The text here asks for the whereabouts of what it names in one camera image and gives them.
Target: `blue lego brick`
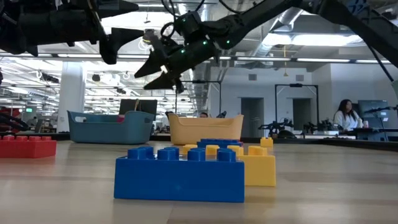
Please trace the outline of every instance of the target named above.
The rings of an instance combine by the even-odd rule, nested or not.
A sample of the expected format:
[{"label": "blue lego brick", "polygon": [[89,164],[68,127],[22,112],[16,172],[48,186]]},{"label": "blue lego brick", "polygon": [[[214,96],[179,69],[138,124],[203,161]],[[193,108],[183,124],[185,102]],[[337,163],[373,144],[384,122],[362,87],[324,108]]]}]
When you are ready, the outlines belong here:
[{"label": "blue lego brick", "polygon": [[116,159],[114,197],[146,200],[244,202],[244,164],[235,152],[220,149],[216,161],[207,161],[205,150],[191,149],[187,160],[178,151],[130,149]]},{"label": "blue lego brick", "polygon": [[217,145],[223,149],[228,146],[242,147],[242,143],[235,139],[201,139],[200,142],[197,142],[198,147],[206,148],[207,145]]}]

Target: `dark hair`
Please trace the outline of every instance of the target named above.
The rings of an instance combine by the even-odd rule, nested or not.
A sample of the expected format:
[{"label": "dark hair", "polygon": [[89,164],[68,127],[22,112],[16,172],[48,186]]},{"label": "dark hair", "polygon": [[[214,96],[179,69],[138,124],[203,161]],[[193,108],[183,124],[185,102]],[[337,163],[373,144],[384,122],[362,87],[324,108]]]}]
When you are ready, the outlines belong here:
[{"label": "dark hair", "polygon": [[346,109],[346,105],[347,105],[348,102],[352,103],[351,100],[348,100],[348,99],[342,100],[340,102],[340,105],[338,106],[337,112],[341,111],[343,113],[343,115],[344,115],[344,119],[346,119],[346,117],[349,115],[349,116],[352,116],[354,118],[354,121],[356,121],[356,116],[354,114],[354,110],[353,109],[351,109],[348,113],[346,112],[346,110],[347,110]]}]

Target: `blue plastic bin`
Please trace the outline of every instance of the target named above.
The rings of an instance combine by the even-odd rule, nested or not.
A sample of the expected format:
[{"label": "blue plastic bin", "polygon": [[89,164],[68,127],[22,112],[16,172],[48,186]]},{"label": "blue plastic bin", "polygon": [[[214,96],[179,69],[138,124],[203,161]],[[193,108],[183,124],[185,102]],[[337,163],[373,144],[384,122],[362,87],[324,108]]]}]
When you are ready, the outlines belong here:
[{"label": "blue plastic bin", "polygon": [[77,143],[105,144],[142,144],[149,141],[155,115],[128,111],[123,122],[116,122],[117,118],[117,115],[68,111],[70,139]]}]

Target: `tan plastic bin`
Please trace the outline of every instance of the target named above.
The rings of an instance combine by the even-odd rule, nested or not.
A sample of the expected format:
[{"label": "tan plastic bin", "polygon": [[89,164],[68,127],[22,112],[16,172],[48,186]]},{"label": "tan plastic bin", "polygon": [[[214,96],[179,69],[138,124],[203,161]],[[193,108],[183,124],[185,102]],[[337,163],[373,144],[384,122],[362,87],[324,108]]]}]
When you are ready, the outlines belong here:
[{"label": "tan plastic bin", "polygon": [[169,122],[173,144],[196,144],[204,138],[240,139],[243,115],[235,118],[180,118],[169,114]]}]

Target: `yellow lego brick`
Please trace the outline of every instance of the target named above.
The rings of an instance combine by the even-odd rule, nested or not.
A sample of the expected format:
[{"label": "yellow lego brick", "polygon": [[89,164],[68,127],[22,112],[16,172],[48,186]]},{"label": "yellow lego brick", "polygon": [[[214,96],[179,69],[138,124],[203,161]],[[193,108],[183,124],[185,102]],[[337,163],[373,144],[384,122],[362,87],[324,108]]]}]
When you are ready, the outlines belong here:
[{"label": "yellow lego brick", "polygon": [[187,155],[189,150],[191,150],[193,148],[196,148],[196,147],[198,147],[198,146],[197,145],[184,145],[184,146],[182,146],[181,155]]},{"label": "yellow lego brick", "polygon": [[249,146],[249,156],[268,156],[267,148],[261,146]]},{"label": "yellow lego brick", "polygon": [[236,156],[243,156],[243,147],[240,146],[228,146],[228,149],[232,149],[235,153]]},{"label": "yellow lego brick", "polygon": [[206,146],[206,156],[217,156],[217,149],[219,146],[216,145],[207,145]]},{"label": "yellow lego brick", "polygon": [[276,186],[275,156],[268,156],[266,148],[249,146],[249,155],[238,159],[244,162],[246,186]]},{"label": "yellow lego brick", "polygon": [[261,138],[260,140],[261,147],[274,147],[274,140],[272,138]]}]

